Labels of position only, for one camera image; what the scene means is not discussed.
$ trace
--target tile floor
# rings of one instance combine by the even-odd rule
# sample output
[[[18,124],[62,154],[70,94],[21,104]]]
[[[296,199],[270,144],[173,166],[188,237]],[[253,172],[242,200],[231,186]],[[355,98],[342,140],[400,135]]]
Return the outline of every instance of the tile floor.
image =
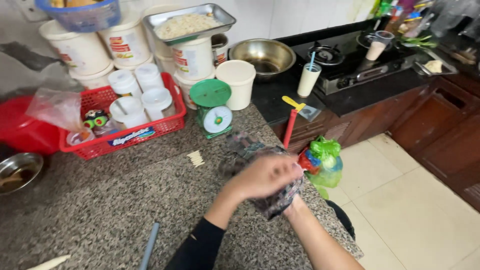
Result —
[[[480,270],[480,214],[382,134],[340,153],[330,199],[350,217],[366,270]]]

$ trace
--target stainless steel bowl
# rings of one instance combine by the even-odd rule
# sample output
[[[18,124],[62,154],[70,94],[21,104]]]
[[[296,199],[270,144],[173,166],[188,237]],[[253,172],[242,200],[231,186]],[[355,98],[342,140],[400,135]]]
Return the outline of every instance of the stainless steel bowl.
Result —
[[[256,82],[267,82],[293,66],[293,50],[276,40],[254,38],[239,42],[228,53],[230,60],[244,60],[255,66]]]
[[[43,167],[43,157],[36,153],[20,153],[7,158],[0,163],[0,195],[12,193],[34,180]],[[21,180],[4,181],[12,175],[18,175]]]

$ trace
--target scale dial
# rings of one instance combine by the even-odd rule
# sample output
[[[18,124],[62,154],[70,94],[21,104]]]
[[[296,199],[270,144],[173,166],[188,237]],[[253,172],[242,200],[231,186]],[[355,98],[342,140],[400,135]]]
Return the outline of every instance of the scale dial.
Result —
[[[228,128],[230,123],[232,123],[232,117],[232,111],[225,106],[211,108],[205,114],[203,120],[204,129],[212,134],[218,133]]]

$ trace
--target stove burner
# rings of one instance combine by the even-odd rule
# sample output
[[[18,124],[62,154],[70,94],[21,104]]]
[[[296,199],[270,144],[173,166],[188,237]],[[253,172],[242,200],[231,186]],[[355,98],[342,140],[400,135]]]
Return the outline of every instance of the stove burner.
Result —
[[[319,45],[311,47],[308,50],[308,58],[312,58],[312,53],[315,51],[315,63],[324,66],[338,65],[345,59],[345,56],[336,48],[327,45]]]
[[[370,44],[372,43],[373,39],[375,38],[375,33],[362,33],[357,36],[357,43],[364,47],[364,48],[370,48]],[[385,50],[389,50],[392,47],[392,43],[388,43],[387,47]]]

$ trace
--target kitchen scale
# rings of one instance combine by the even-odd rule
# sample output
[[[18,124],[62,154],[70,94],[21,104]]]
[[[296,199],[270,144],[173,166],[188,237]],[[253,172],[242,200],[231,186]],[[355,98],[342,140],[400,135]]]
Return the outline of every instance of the kitchen scale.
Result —
[[[232,111],[225,106],[232,95],[230,86],[217,79],[206,79],[190,88],[190,98],[197,104],[197,123],[211,139],[232,129]]]

